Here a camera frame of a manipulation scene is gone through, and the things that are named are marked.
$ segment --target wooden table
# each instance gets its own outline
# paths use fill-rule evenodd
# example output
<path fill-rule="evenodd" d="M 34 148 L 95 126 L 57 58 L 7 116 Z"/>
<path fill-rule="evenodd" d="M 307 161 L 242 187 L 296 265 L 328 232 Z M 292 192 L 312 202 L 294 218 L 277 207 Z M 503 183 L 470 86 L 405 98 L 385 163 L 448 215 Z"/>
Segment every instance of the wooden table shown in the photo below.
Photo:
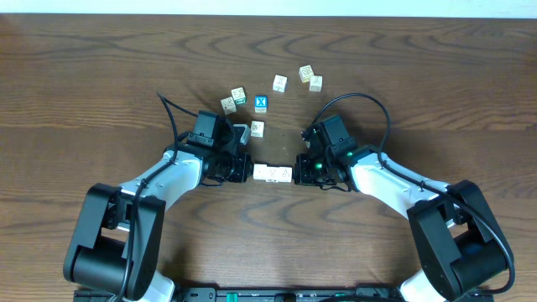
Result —
<path fill-rule="evenodd" d="M 323 76 L 322 92 L 300 82 L 302 65 Z M 271 89 L 276 74 L 289 77 L 284 94 Z M 294 163 L 300 131 L 333 97 L 384 102 L 394 160 L 482 188 L 518 269 L 497 301 L 535 301 L 536 83 L 535 21 L 0 16 L 0 300 L 71 299 L 61 271 L 87 189 L 138 176 L 172 141 L 156 91 L 222 113 L 243 86 L 248 104 L 229 117 L 266 122 L 249 148 L 271 164 Z M 267 114 L 254 113 L 258 94 Z M 330 112 L 379 143 L 385 121 L 371 102 Z M 166 213 L 159 267 L 186 284 L 320 287 L 396 285 L 420 264 L 408 222 L 378 200 L 248 180 L 184 195 Z"/>

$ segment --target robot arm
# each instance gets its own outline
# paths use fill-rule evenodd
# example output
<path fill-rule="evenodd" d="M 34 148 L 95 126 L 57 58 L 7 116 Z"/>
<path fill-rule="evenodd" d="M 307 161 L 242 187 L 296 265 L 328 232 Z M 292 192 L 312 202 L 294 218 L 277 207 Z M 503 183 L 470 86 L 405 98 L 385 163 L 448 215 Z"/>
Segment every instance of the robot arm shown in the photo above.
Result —
<path fill-rule="evenodd" d="M 129 227 L 135 192 L 140 182 L 166 164 L 145 186 L 138 199 L 132 268 L 125 298 L 168 302 L 174 284 L 156 273 L 164 213 L 188 190 L 204 179 L 244 182 L 252 174 L 250 155 L 239 148 L 248 143 L 246 125 L 231 125 L 224 117 L 200 112 L 194 131 L 179 145 L 174 163 L 173 145 L 162 159 L 134 180 L 119 186 L 91 187 L 81 209 L 64 263 L 65 279 L 104 292 L 118 294 L 127 266 L 127 243 L 102 235 L 101 229 Z"/>
<path fill-rule="evenodd" d="M 317 122 L 306 132 L 309 132 L 305 135 L 309 153 L 297 156 L 297 185 L 344 190 L 338 184 L 346 184 L 347 191 L 374 196 L 409 220 L 423 269 L 401 285 L 406 300 L 459 299 L 508 268 L 501 247 L 482 221 L 451 202 L 455 198 L 478 211 L 500 240 L 506 242 L 475 184 L 468 180 L 456 185 L 429 180 L 380 154 L 390 167 L 386 169 L 378 160 L 377 149 L 358 147 L 338 116 Z M 420 185 L 398 174 L 419 180 Z M 468 230 L 453 238 L 448 228 L 465 223 Z M 513 259 L 508 246 L 507 251 Z"/>

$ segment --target small cube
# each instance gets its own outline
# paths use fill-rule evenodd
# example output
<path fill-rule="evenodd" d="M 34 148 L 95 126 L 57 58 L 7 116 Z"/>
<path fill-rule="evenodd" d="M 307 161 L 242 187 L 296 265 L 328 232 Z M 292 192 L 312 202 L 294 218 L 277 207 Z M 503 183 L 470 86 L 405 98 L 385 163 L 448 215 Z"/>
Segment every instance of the small cube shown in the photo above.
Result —
<path fill-rule="evenodd" d="M 278 182 L 291 182 L 293 179 L 293 168 L 279 167 Z"/>
<path fill-rule="evenodd" d="M 321 91 L 322 76 L 312 75 L 310 78 L 310 91 Z"/>
<path fill-rule="evenodd" d="M 272 89 L 274 91 L 285 92 L 285 87 L 287 86 L 287 77 L 282 75 L 276 75 L 274 78 L 274 83 Z"/>
<path fill-rule="evenodd" d="M 221 100 L 220 103 L 222 104 L 222 108 L 224 108 L 224 113 L 226 115 L 237 112 L 237 107 L 235 106 L 235 102 L 233 101 L 232 97 L 225 98 Z"/>
<path fill-rule="evenodd" d="M 256 138 L 262 138 L 264 128 L 264 122 L 252 121 L 252 133 L 250 135 Z"/>
<path fill-rule="evenodd" d="M 302 66 L 299 68 L 299 76 L 302 83 L 310 81 L 310 78 L 313 76 L 313 70 L 310 65 Z"/>
<path fill-rule="evenodd" d="M 266 182 L 279 182 L 279 167 L 267 167 L 265 177 Z"/>
<path fill-rule="evenodd" d="M 254 164 L 253 165 L 253 178 L 255 180 L 267 179 L 267 165 L 266 164 Z"/>
<path fill-rule="evenodd" d="M 246 93 L 244 92 L 244 88 L 238 87 L 236 89 L 233 89 L 232 96 L 233 100 L 235 100 L 235 104 L 246 104 Z"/>
<path fill-rule="evenodd" d="M 255 107 L 255 112 L 266 113 L 268 101 L 269 99 L 266 96 L 255 96 L 255 104 L 253 105 Z"/>

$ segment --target wood grain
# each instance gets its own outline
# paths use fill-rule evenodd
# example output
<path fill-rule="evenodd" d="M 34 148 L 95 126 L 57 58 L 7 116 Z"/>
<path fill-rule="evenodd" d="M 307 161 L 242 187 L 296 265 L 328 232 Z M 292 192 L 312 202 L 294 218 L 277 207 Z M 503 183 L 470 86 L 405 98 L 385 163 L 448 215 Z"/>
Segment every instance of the wood grain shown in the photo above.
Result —
<path fill-rule="evenodd" d="M 0 300 L 68 301 L 65 251 L 87 189 L 117 184 L 171 141 L 155 92 L 266 122 L 249 150 L 292 164 L 300 131 L 332 97 L 365 92 L 394 120 L 387 152 L 431 178 L 480 185 L 537 288 L 537 27 L 535 21 L 437 18 L 0 16 Z M 324 77 L 308 92 L 298 68 Z M 271 90 L 274 75 L 287 91 Z M 267 95 L 266 115 L 252 99 Z M 364 100 L 338 103 L 361 142 L 385 121 Z M 180 130 L 194 120 L 177 113 Z M 177 280 L 232 286 L 399 284 L 418 268 L 408 222 L 365 195 L 249 180 L 187 193 L 166 214 L 159 267 Z M 507 274 L 489 282 L 501 286 Z"/>

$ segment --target black cable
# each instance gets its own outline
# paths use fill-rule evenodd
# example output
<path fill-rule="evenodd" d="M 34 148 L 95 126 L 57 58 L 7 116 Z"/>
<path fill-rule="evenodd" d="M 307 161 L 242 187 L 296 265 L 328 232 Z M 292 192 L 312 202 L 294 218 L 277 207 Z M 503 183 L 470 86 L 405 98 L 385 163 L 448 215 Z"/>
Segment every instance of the black cable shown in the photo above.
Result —
<path fill-rule="evenodd" d="M 169 116 L 169 121 L 171 122 L 171 127 L 174 130 L 174 154 L 172 155 L 171 159 L 166 164 L 163 164 L 160 168 L 156 169 L 153 173 L 151 173 L 148 177 L 140 180 L 140 185 L 136 189 L 136 194 L 133 198 L 133 205 L 131 208 L 131 217 L 129 221 L 129 232 L 128 232 L 128 245 L 127 245 L 127 262 L 125 267 L 125 273 L 123 274 L 123 281 L 121 283 L 121 289 L 119 290 L 119 293 L 116 295 L 115 302 L 120 302 L 123 300 L 123 297 L 125 296 L 125 292 L 127 291 L 128 286 L 128 280 L 130 279 L 132 264 L 133 261 L 133 250 L 134 250 L 134 233 L 136 231 L 136 220 L 138 218 L 138 203 L 140 199 L 140 194 L 142 194 L 142 190 L 147 187 L 148 183 L 157 176 L 160 172 L 164 171 L 166 168 L 170 167 L 177 158 L 177 149 L 179 148 L 179 140 L 180 136 L 177 134 L 177 126 L 175 125 L 175 119 L 174 115 L 171 113 L 171 110 L 169 109 L 167 105 L 166 98 L 162 96 L 160 93 L 157 93 L 157 95 L 160 97 L 160 100 L 162 101 L 162 104 L 166 108 L 166 112 Z M 183 140 L 188 135 L 188 132 L 181 134 L 181 140 Z"/>
<path fill-rule="evenodd" d="M 338 296 L 322 299 L 319 302 L 344 302 L 344 301 L 353 301 L 353 302 L 402 302 L 401 299 L 390 299 L 390 298 L 381 298 L 381 297 L 367 297 L 361 295 L 348 295 L 348 296 Z"/>
<path fill-rule="evenodd" d="M 508 279 L 508 282 L 501 288 L 499 289 L 477 289 L 476 291 L 473 291 L 471 292 L 470 294 L 488 294 L 488 295 L 492 295 L 492 294 L 501 294 L 501 293 L 505 293 L 506 291 L 508 291 L 509 289 L 511 289 L 513 287 L 513 284 L 514 284 L 514 278 L 515 278 L 515 268 L 514 268 L 514 260 L 511 258 L 510 254 L 509 254 L 509 251 L 507 249 L 508 247 L 508 243 L 507 242 L 503 242 L 501 240 L 501 238 L 498 236 L 498 234 L 490 227 L 491 224 L 488 223 L 488 221 L 476 210 L 474 209 L 472 206 L 469 206 L 461 201 L 459 201 L 458 199 L 454 198 L 453 196 L 451 195 L 448 195 L 446 192 L 443 192 L 441 190 L 438 190 L 434 187 L 431 187 L 430 185 L 427 185 L 425 183 L 424 180 L 415 180 L 405 174 L 402 174 L 398 171 L 396 171 L 395 169 L 391 168 L 385 160 L 382 159 L 382 153 L 383 153 L 383 149 L 384 149 L 384 145 L 386 144 L 386 142 L 388 141 L 388 137 L 389 137 L 389 134 L 390 134 L 390 131 L 391 131 L 391 126 L 392 126 L 392 119 L 390 118 L 389 116 L 389 113 L 388 113 L 388 110 L 386 110 L 386 107 L 377 99 L 375 99 L 374 97 L 372 96 L 369 96 L 369 95 L 366 95 L 366 94 L 363 94 L 363 93 L 349 93 L 349 94 L 346 94 L 346 95 L 343 95 L 343 96 L 339 96 L 335 99 L 333 99 L 332 101 L 328 102 L 320 111 L 319 113 L 317 114 L 317 116 L 315 117 L 315 119 L 313 120 L 313 122 L 311 123 L 311 125 L 306 129 L 305 131 L 305 134 L 304 134 L 304 138 L 307 139 L 310 135 L 310 131 L 311 131 L 311 128 L 313 127 L 313 124 L 315 122 L 317 122 L 317 120 L 319 119 L 319 117 L 321 116 L 321 114 L 328 108 L 330 107 L 332 104 L 334 104 L 335 102 L 338 102 L 344 98 L 347 98 L 347 97 L 350 97 L 350 96 L 361 96 L 361 97 L 365 97 L 373 102 L 375 102 L 384 112 L 384 116 L 386 117 L 386 132 L 384 133 L 384 137 L 383 137 L 383 140 L 380 142 L 380 145 L 378 147 L 378 152 L 377 152 L 377 158 L 378 158 L 378 162 L 381 164 L 381 166 L 383 168 L 385 168 L 386 170 L 390 171 L 391 173 L 397 175 L 398 177 L 404 179 L 404 180 L 407 180 L 408 182 L 414 184 L 414 185 L 418 185 L 420 188 L 422 189 L 426 189 L 426 190 L 429 190 L 433 193 L 436 193 L 438 195 L 441 195 L 442 197 L 446 198 L 449 202 L 451 202 L 452 204 L 458 206 L 459 208 L 461 208 L 463 211 L 467 212 L 468 214 L 470 214 L 476 221 L 478 222 L 481 222 L 485 228 L 491 233 L 491 235 L 494 237 L 494 241 L 498 244 L 498 246 L 500 247 L 500 249 L 502 250 L 502 253 L 503 253 L 503 256 L 505 257 L 506 259 L 506 264 L 507 264 L 507 267 L 508 267 L 508 270 L 509 270 L 509 279 Z"/>
<path fill-rule="evenodd" d="M 160 100 L 164 100 L 164 102 L 167 102 L 168 104 L 170 104 L 171 106 L 181 110 L 182 112 L 188 114 L 188 115 L 191 115 L 192 117 L 198 117 L 197 114 L 193 113 L 193 112 L 190 112 L 186 109 L 184 109 L 183 107 L 179 106 L 179 105 L 176 105 L 175 103 L 173 103 L 172 101 L 168 100 L 167 98 L 165 98 L 163 95 L 161 95 L 160 93 L 157 92 L 157 95 L 160 97 Z"/>

